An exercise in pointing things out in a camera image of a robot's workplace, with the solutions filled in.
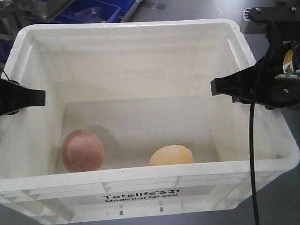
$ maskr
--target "gray floor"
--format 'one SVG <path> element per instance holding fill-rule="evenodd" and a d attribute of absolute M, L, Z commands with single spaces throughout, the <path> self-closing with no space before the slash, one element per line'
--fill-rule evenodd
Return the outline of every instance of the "gray floor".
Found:
<path fill-rule="evenodd" d="M 131 18 L 133 22 L 227 18 L 240 24 L 245 8 L 274 6 L 275 0 L 148 0 L 143 1 Z M 264 35 L 245 35 L 256 59 L 261 58 L 268 42 Z M 300 112 L 282 110 L 300 146 Z M 281 175 L 258 192 L 262 225 L 298 225 L 300 221 L 300 166 Z M 0 225 L 37 225 L 23 214 L 0 205 Z M 123 220 L 76 223 L 77 225 L 253 225 L 251 199 L 233 210 L 140 217 Z"/>

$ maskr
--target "blue container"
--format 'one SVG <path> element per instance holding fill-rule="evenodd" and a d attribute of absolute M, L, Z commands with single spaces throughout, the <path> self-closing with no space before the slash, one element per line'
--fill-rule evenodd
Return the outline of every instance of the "blue container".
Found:
<path fill-rule="evenodd" d="M 103 0 L 107 3 L 121 7 L 120 14 L 125 15 L 135 0 Z"/>
<path fill-rule="evenodd" d="M 120 7 L 99 0 L 75 0 L 49 23 L 99 23 L 100 21 L 95 21 L 91 17 L 95 15 L 97 9 L 100 9 L 99 17 L 105 22 L 119 22 Z M 46 24 L 33 18 L 30 23 Z"/>
<path fill-rule="evenodd" d="M 107 23 L 119 22 L 120 7 L 99 0 L 75 0 L 71 5 L 61 12 L 60 15 L 64 16 L 64 18 L 61 19 L 68 18 L 70 19 L 69 23 L 75 23 L 71 22 L 72 20 L 80 21 L 81 23 L 90 23 L 89 16 L 78 16 L 78 14 L 83 12 L 83 10 L 88 10 L 91 8 L 99 8 L 100 18 L 105 20 Z"/>
<path fill-rule="evenodd" d="M 5 63 L 8 60 L 11 48 L 13 47 L 12 41 L 2 41 L 0 42 L 0 61 Z"/>

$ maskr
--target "bin floor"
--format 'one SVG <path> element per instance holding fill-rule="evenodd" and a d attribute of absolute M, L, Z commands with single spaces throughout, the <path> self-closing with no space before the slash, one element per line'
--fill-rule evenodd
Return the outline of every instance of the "bin floor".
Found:
<path fill-rule="evenodd" d="M 200 97 L 67 104 L 60 143 L 83 128 L 93 131 L 105 148 L 101 170 L 148 166 L 155 151 L 172 144 L 191 149 L 194 163 L 218 161 Z M 59 152 L 55 173 L 66 172 Z"/>

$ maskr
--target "pink ball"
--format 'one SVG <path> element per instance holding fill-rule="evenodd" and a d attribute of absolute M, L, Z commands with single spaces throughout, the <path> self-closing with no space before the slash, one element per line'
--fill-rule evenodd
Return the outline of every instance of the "pink ball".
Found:
<path fill-rule="evenodd" d="M 103 145 L 98 137 L 89 130 L 73 131 L 62 144 L 62 161 L 70 172 L 97 170 L 103 160 Z"/>

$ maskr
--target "black wire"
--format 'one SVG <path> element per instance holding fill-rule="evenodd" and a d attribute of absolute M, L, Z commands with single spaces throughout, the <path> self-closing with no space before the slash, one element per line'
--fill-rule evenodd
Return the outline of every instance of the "black wire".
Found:
<path fill-rule="evenodd" d="M 9 81 L 9 77 L 8 77 L 8 75 L 5 73 L 5 71 L 4 71 L 2 68 L 0 68 L 0 71 L 2 71 L 2 72 L 5 74 L 7 80 Z"/>
<path fill-rule="evenodd" d="M 255 224 L 260 225 L 259 223 L 259 215 L 258 215 L 258 205 L 257 205 L 257 197 L 256 197 L 256 186 L 255 186 L 255 167 L 254 167 L 254 140 L 253 140 L 253 127 L 254 127 L 254 108 L 258 86 L 263 75 L 263 68 L 266 64 L 267 58 L 270 54 L 270 50 L 266 52 L 264 56 L 261 66 L 258 70 L 258 74 L 256 77 L 256 81 L 253 88 L 251 105 L 250 105 L 250 113 L 249 113 L 249 154 L 250 154 L 250 171 L 251 171 L 251 191 L 252 191 L 252 202 L 253 202 L 253 211 L 254 211 L 254 219 Z"/>

